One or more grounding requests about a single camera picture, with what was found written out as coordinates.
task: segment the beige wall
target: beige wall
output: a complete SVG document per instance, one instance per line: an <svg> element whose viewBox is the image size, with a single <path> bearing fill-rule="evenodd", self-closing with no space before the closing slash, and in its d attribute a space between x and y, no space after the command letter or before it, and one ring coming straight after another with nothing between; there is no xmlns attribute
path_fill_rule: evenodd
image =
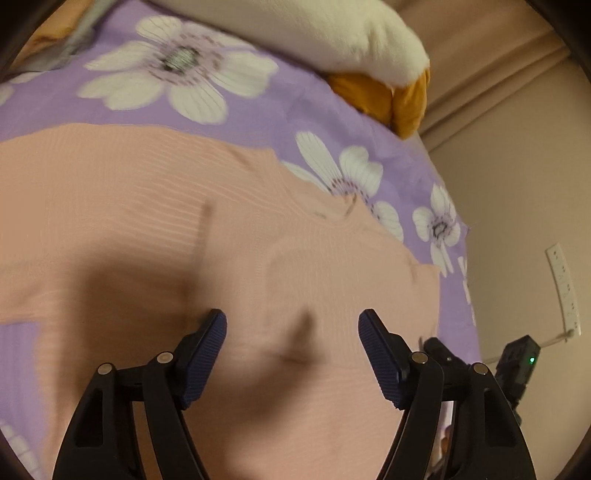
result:
<svg viewBox="0 0 591 480"><path fill-rule="evenodd" d="M538 480L591 423L591 85L566 61L431 152L464 221L484 358L522 335L562 332L545 249L560 241L583 335L549 346L518 411Z"/></svg>

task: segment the metal pin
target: metal pin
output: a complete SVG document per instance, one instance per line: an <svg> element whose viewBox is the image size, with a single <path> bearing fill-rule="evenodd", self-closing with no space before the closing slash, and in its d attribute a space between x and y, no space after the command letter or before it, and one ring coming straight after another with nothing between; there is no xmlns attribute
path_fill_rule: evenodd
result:
<svg viewBox="0 0 591 480"><path fill-rule="evenodd" d="M156 360L159 364L167 364L172 361L174 355L170 352L162 352L160 355L156 357Z"/></svg>
<svg viewBox="0 0 591 480"><path fill-rule="evenodd" d="M472 368L479 375L486 375L488 373L488 367L485 364L474 364Z"/></svg>
<svg viewBox="0 0 591 480"><path fill-rule="evenodd" d="M106 375L111 373L111 370L113 370L113 365L102 364L96 371L99 373L99 375Z"/></svg>
<svg viewBox="0 0 591 480"><path fill-rule="evenodd" d="M429 357L427 356L426 353L423 352L414 352L410 358L413 360L413 362L415 362L416 364L426 364L427 361L429 360Z"/></svg>

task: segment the cable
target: cable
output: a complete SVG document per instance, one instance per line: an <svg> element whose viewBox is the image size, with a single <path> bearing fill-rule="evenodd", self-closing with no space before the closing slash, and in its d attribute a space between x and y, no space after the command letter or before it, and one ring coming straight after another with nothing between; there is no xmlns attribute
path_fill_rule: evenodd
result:
<svg viewBox="0 0 591 480"><path fill-rule="evenodd" d="M546 348L547 346L550 346L550 345L555 345L555 344L557 344L557 343L560 343L560 342L562 342L562 341L564 341L564 342L565 342L565 341L567 341L569 338L572 338L572 337L574 337L574 333L575 333L575 332L574 332L574 330L573 330L573 329L570 329L568 332L566 332L566 333L561 333L561 334L560 334L560 335L558 335L557 337L555 337L555 338L552 338L552 340L548 340L547 342L540 343L540 348ZM483 364L486 364L486 365L495 364L495 363L497 363L497 362L498 362L500 359L501 359L501 355L499 355L499 356L494 356L494 357L492 357L492 358L486 358L486 359L484 359L484 360L482 361L482 363L483 363Z"/></svg>

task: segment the electrical outlet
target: electrical outlet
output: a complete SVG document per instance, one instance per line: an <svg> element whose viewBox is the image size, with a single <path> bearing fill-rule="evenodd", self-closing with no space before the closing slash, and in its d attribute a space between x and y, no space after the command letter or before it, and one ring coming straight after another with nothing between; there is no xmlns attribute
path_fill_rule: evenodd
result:
<svg viewBox="0 0 591 480"><path fill-rule="evenodd" d="M546 250L546 255L548 256L554 282L556 283L556 290L558 291L558 300L560 301L562 318L564 320L564 331L568 334L572 330L575 335L581 335L577 296L574 292L573 280L570 278L569 266L566 263L562 247L560 244L553 245Z"/></svg>

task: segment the bed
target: bed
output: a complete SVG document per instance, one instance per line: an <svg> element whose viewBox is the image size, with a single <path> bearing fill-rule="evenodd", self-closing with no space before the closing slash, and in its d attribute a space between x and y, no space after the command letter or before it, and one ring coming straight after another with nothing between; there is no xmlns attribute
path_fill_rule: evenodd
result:
<svg viewBox="0 0 591 480"><path fill-rule="evenodd" d="M191 63L191 51L178 49L173 29L209 52L195 71L209 76L206 89L181 93L167 74ZM155 72L155 51L165 52L166 68L138 88L138 72ZM232 68L220 71L220 59ZM310 70L140 0L125 0L107 16L91 48L67 67L24 73L0 85L0 141L74 123L160 125L244 147L270 147L293 174L318 188L360 194L375 219L419 262L440 266L438 337L466 362L480 359L466 279L468 227L420 139L400 140ZM339 162L351 147L365 155L352 171ZM371 176L378 165L382 174ZM439 219L437 230L418 228L421 215ZM41 479L47 478L36 460L43 413L32 360L38 327L18 320L3 318L0 325L0 426L7 438L18 440L21 461Z"/></svg>

